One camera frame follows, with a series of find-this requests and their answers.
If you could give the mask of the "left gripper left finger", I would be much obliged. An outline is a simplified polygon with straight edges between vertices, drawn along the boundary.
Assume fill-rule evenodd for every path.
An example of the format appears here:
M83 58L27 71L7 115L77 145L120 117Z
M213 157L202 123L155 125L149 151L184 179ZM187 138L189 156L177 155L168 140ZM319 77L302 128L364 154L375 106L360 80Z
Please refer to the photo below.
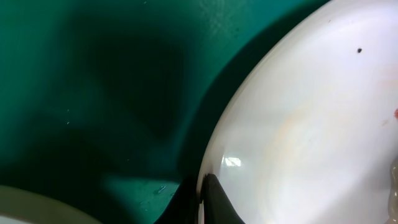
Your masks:
M196 192L197 179L185 178L174 193L155 224L197 224L198 223L198 197Z

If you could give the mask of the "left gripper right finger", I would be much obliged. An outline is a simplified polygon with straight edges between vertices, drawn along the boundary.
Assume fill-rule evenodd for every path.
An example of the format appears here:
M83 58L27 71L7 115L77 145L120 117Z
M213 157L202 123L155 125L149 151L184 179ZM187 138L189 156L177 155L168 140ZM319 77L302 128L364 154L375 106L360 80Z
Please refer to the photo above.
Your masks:
M203 178L200 200L204 205L205 224L244 224L214 174Z

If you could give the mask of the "white plate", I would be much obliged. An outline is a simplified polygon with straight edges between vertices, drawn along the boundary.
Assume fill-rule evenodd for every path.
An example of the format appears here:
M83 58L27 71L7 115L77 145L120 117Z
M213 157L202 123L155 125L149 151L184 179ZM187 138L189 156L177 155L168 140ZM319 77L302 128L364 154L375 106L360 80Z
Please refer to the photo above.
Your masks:
M245 223L389 223L397 158L397 1L330 1L256 65L200 177Z
M100 224L61 201L5 185L1 186L1 223Z

